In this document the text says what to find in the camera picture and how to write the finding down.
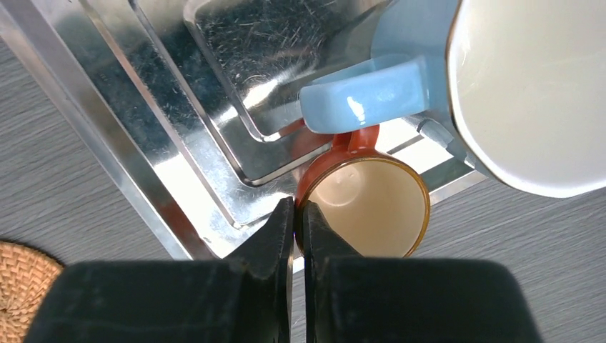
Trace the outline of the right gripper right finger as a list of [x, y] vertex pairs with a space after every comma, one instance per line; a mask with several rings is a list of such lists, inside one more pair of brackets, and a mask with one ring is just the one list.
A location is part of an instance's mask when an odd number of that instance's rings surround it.
[[308, 342], [541, 342], [520, 285], [478, 259], [363, 257], [302, 209]]

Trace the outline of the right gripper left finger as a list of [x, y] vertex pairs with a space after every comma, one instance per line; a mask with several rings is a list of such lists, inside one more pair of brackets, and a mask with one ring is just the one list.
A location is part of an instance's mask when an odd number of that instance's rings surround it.
[[88, 261], [51, 286], [27, 342], [288, 342], [294, 200], [223, 259]]

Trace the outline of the small brown cup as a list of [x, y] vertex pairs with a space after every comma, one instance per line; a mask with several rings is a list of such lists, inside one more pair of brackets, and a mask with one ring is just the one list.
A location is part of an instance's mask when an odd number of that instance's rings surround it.
[[379, 126], [336, 134], [331, 148], [301, 176], [300, 217], [310, 202], [328, 225], [366, 257], [408, 257], [429, 224], [430, 197], [421, 176], [376, 149]]

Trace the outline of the woven rattan coaster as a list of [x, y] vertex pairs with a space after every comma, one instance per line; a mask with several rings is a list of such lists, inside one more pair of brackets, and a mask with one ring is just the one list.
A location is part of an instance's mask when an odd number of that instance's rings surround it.
[[63, 265], [31, 247], [1, 242], [1, 341], [23, 342]]

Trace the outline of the white light blue mug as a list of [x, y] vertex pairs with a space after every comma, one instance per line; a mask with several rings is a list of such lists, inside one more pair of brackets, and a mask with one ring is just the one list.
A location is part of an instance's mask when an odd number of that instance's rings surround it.
[[307, 127], [419, 116], [422, 132], [523, 192], [605, 187], [603, 1], [390, 1], [367, 60], [299, 93]]

